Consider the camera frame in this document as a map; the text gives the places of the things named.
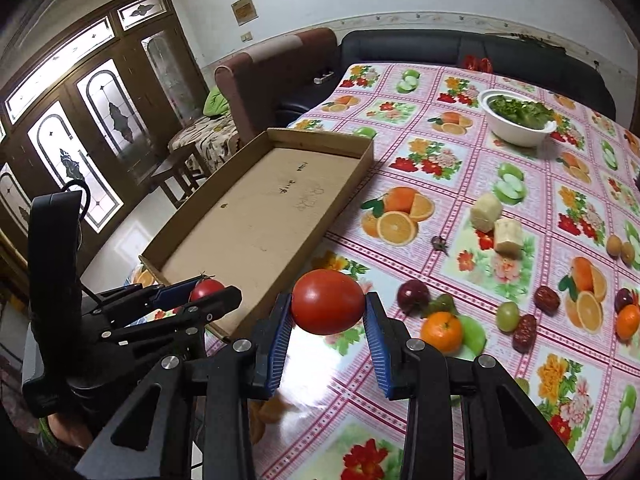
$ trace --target printed orange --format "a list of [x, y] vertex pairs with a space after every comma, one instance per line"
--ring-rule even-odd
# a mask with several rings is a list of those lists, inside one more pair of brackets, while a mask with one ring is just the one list
[[457, 352], [462, 345], [462, 323], [450, 312], [434, 312], [424, 320], [420, 339], [443, 354]]

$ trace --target red tomato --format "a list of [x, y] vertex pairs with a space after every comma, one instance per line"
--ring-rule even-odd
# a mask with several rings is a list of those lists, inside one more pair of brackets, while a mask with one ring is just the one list
[[293, 319], [312, 334], [330, 335], [350, 329], [364, 314], [364, 306], [360, 285], [337, 270], [312, 270], [293, 286]]
[[218, 280], [205, 278], [204, 280], [200, 280], [196, 286], [193, 287], [193, 290], [189, 295], [189, 301], [199, 300], [200, 298], [204, 298], [205, 296], [213, 294], [223, 288], [225, 288], [225, 286]]

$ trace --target glass door panel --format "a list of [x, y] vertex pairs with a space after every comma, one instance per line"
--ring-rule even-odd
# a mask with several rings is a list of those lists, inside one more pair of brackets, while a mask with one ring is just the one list
[[41, 115], [28, 137], [60, 187], [74, 178], [87, 183], [91, 203], [85, 219], [99, 233], [124, 204], [89, 157], [59, 101]]
[[202, 115], [202, 103], [194, 99], [184, 73], [171, 46], [166, 30], [142, 40], [146, 57], [158, 82], [182, 126], [188, 126]]
[[96, 126], [121, 163], [141, 180], [155, 166], [148, 128], [127, 91], [113, 59], [76, 85]]

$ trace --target floral tablecloth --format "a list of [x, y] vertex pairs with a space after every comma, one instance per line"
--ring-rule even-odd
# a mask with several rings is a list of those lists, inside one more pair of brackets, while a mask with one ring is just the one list
[[[487, 129], [478, 107], [478, 94], [487, 88], [546, 103], [557, 113], [558, 130], [538, 149], [504, 143]], [[581, 104], [529, 84], [412, 64], [351, 66], [327, 101], [290, 126], [374, 138], [373, 167], [301, 273], [329, 268], [350, 275], [364, 291], [375, 290], [412, 336], [421, 320], [398, 309], [398, 286], [419, 278], [432, 297], [452, 294], [460, 314], [484, 330], [484, 352], [529, 381], [532, 402], [586, 475], [599, 478], [619, 462], [640, 433], [640, 334], [622, 344], [614, 330], [616, 291], [639, 288], [636, 138]], [[470, 206], [487, 191], [503, 202], [503, 216], [523, 226], [521, 260], [495, 253], [492, 235], [469, 223]], [[386, 230], [372, 221], [382, 212]], [[636, 246], [632, 268], [607, 256], [610, 234]], [[447, 239], [448, 256], [433, 250], [433, 235]], [[540, 285], [561, 298], [555, 316], [533, 305]], [[504, 301], [538, 320], [527, 354], [516, 352], [511, 337], [495, 327]], [[279, 391], [284, 414], [254, 445], [260, 478], [398, 477], [408, 404], [383, 397], [361, 323], [326, 337], [295, 328]], [[459, 479], [465, 450], [455, 402], [452, 415]]]

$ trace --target brown armchair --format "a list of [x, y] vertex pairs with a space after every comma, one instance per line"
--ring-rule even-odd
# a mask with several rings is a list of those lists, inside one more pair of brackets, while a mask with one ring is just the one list
[[330, 66], [336, 48], [330, 28], [315, 28], [250, 46], [216, 67], [242, 142], [273, 126], [279, 100]]

